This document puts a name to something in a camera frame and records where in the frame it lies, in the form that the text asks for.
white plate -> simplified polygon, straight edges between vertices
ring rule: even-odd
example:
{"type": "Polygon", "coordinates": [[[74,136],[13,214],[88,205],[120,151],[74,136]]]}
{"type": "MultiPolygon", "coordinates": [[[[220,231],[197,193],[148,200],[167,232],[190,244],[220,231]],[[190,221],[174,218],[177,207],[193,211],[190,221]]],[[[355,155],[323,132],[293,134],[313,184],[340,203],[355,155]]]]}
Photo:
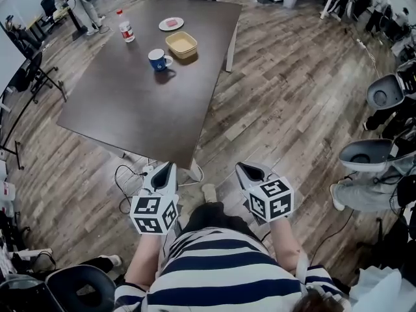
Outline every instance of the white plate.
{"type": "Polygon", "coordinates": [[[167,18],[167,19],[164,19],[163,21],[161,21],[159,23],[159,29],[161,31],[172,31],[172,30],[179,29],[180,27],[182,27],[183,24],[184,24],[184,21],[181,18],[167,18]],[[177,21],[177,25],[174,25],[173,27],[169,27],[166,24],[166,22],[167,21],[170,21],[170,20],[176,20],[177,21]]]}

yellow bowl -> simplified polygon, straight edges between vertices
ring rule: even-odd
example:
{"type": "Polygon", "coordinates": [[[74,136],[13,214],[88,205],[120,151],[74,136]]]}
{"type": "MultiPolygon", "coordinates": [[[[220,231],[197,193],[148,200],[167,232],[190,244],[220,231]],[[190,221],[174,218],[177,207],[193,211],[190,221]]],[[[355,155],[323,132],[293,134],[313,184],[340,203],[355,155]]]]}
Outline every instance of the yellow bowl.
{"type": "Polygon", "coordinates": [[[166,44],[180,59],[185,59],[196,53],[197,41],[185,31],[175,32],[166,37],[166,44]]]}

blue mug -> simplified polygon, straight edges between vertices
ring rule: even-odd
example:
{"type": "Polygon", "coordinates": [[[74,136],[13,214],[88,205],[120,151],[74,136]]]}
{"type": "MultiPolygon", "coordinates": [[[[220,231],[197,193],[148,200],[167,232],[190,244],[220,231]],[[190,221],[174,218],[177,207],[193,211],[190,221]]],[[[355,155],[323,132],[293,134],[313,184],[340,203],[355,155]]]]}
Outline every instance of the blue mug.
{"type": "Polygon", "coordinates": [[[164,55],[162,49],[154,49],[148,55],[151,66],[156,72],[164,70],[173,63],[173,58],[170,55],[164,55]]]}

hair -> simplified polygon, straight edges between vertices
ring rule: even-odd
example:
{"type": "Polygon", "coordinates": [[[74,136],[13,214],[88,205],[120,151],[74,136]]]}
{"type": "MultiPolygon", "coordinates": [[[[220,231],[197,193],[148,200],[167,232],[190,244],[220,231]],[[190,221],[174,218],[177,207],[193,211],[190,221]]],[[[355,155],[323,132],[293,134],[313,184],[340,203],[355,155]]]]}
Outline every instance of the hair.
{"type": "Polygon", "coordinates": [[[344,307],[333,297],[322,297],[316,290],[308,294],[295,305],[292,312],[343,312],[344,307]]]}

navy and white striped shirt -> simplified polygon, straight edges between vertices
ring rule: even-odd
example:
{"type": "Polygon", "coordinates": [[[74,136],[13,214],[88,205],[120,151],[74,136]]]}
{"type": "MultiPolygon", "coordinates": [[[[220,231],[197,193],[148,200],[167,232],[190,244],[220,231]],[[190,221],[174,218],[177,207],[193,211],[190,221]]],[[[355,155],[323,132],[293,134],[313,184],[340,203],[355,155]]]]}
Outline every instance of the navy and white striped shirt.
{"type": "MultiPolygon", "coordinates": [[[[125,283],[116,289],[115,311],[290,312],[307,289],[341,299],[321,266],[305,283],[282,269],[256,240],[209,227],[180,236],[149,291],[125,283]]],[[[344,310],[349,311],[347,301],[344,310]]]]}

